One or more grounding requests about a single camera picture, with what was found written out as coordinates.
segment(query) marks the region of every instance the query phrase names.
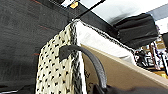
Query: black strap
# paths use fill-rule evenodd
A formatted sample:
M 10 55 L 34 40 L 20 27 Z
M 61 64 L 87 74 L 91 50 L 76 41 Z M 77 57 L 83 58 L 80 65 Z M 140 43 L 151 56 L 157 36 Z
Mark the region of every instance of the black strap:
M 99 79 L 99 86 L 102 88 L 103 91 L 105 91 L 107 88 L 107 77 L 105 75 L 105 71 L 100 60 L 95 55 L 93 55 L 90 51 L 88 51 L 83 47 L 80 47 L 77 45 L 65 45 L 59 49 L 60 61 L 67 58 L 71 54 L 70 50 L 81 51 L 89 57 L 89 59 L 92 61 L 94 68 L 96 70 L 97 77 Z

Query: cardboard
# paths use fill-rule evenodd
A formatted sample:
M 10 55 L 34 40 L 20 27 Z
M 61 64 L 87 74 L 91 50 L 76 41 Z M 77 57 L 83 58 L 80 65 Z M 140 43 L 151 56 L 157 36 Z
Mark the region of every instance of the cardboard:
M 91 51 L 102 62 L 106 75 L 107 84 L 123 90 L 133 87 L 162 87 L 168 89 L 168 80 L 152 72 L 132 65 L 117 57 L 106 54 L 97 49 L 82 45 Z M 87 92 L 90 92 L 92 85 L 97 83 L 97 76 L 89 58 L 83 55 L 85 64 L 85 77 Z

